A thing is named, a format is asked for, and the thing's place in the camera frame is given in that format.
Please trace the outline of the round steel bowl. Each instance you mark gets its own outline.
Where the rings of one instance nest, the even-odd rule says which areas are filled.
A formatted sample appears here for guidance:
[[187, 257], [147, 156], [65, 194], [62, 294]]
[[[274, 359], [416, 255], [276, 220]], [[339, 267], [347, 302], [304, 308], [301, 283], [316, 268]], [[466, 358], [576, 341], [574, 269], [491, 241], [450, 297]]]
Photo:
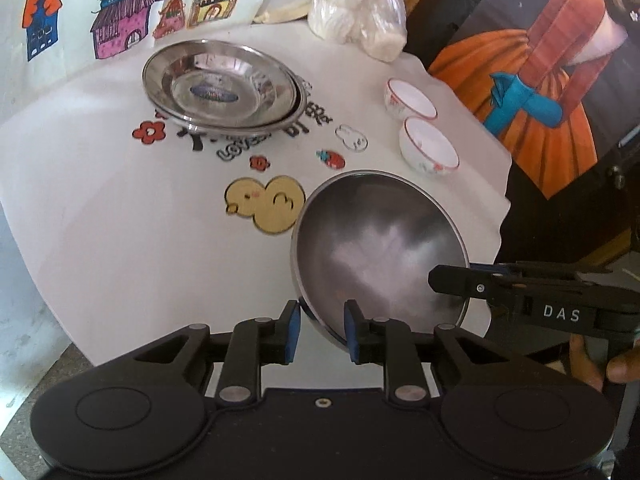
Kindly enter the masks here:
[[462, 323], [468, 300], [434, 292], [435, 266], [469, 264], [450, 215], [420, 186], [389, 172], [346, 171], [320, 184], [295, 223], [291, 270], [314, 327], [346, 344], [344, 304], [418, 333]]

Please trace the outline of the white bowl red rim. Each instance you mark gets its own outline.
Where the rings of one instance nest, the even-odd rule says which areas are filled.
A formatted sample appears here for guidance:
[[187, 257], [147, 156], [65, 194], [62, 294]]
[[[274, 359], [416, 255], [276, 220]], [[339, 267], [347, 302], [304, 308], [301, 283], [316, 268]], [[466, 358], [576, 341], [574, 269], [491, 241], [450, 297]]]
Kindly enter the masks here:
[[386, 110], [403, 122], [409, 117], [435, 119], [437, 110], [433, 102], [408, 81], [390, 78], [384, 87], [384, 103]]
[[460, 166], [459, 155], [447, 137], [420, 117], [408, 117], [402, 123], [399, 149], [405, 162], [420, 174], [450, 174]]

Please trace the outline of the steel plate underneath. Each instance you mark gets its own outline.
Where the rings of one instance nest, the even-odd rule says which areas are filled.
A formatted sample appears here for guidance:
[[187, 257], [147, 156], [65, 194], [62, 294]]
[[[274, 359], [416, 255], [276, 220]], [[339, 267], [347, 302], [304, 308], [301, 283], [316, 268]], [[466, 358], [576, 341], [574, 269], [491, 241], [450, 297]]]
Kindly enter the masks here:
[[160, 114], [194, 133], [248, 136], [280, 126], [303, 104], [289, 76], [275, 84], [263, 76], [196, 70], [179, 76], [142, 76], [146, 95]]

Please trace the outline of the steel plate with sticker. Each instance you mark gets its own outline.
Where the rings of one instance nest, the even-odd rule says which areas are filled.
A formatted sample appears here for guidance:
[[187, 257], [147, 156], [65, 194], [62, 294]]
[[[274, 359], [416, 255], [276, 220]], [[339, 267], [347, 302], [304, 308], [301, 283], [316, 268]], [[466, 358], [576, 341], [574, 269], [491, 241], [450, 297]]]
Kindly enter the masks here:
[[213, 39], [155, 52], [142, 86], [163, 115], [194, 132], [250, 136], [285, 128], [306, 106], [297, 77], [271, 55]]

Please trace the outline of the white printed tablecloth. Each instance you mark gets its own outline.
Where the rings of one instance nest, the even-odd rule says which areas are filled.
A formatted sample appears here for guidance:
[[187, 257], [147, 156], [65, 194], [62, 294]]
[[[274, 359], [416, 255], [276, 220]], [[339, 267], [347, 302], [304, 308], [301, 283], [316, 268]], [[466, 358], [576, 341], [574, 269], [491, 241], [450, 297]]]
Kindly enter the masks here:
[[[6, 220], [44, 301], [93, 363], [191, 322], [228, 330], [292, 298], [290, 236], [228, 214], [224, 193], [239, 178], [277, 176], [314, 192], [333, 176], [321, 150], [351, 170], [413, 180], [445, 207], [473, 260], [498, 252], [511, 157], [417, 58], [376, 62], [299, 22], [222, 36], [275, 56], [309, 84], [297, 126], [262, 141], [201, 143], [171, 124], [152, 129], [141, 84], [149, 49], [96, 64], [2, 126]], [[461, 158], [453, 174], [421, 176], [402, 159], [399, 125], [383, 103], [393, 77], [435, 104], [435, 124]]]

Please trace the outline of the girl in orange dress poster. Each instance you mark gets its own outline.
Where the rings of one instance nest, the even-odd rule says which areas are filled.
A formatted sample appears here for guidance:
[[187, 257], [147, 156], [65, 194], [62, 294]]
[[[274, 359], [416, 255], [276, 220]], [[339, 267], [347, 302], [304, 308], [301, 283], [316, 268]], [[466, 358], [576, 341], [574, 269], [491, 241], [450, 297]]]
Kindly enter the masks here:
[[489, 0], [430, 74], [558, 194], [639, 122], [639, 0]]

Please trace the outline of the plastic bag of white rolls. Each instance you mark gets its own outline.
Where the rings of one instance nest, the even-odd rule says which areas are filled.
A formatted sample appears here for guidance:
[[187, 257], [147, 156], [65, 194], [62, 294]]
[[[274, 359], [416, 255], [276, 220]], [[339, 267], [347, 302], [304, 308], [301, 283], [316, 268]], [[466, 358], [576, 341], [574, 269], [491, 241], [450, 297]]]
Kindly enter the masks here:
[[310, 30], [324, 41], [356, 44], [366, 55], [390, 63], [407, 42], [404, 0], [311, 0]]

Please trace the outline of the rolled cream paper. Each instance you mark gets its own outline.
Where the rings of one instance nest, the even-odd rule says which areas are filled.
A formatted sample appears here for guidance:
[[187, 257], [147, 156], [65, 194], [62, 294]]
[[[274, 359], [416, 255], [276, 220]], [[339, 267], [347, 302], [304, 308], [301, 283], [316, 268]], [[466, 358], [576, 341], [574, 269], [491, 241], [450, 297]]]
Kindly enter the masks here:
[[310, 9], [310, 0], [300, 0], [260, 12], [254, 17], [255, 24], [279, 24], [292, 22], [304, 18]]

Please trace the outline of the colourful houses drawing sheet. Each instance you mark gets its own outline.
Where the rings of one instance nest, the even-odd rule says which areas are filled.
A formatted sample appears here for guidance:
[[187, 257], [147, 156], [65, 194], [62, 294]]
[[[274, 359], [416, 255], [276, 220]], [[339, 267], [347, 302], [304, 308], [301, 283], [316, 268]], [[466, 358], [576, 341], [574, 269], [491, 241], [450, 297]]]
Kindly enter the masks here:
[[1, 118], [134, 49], [250, 24], [263, 2], [1, 0]]

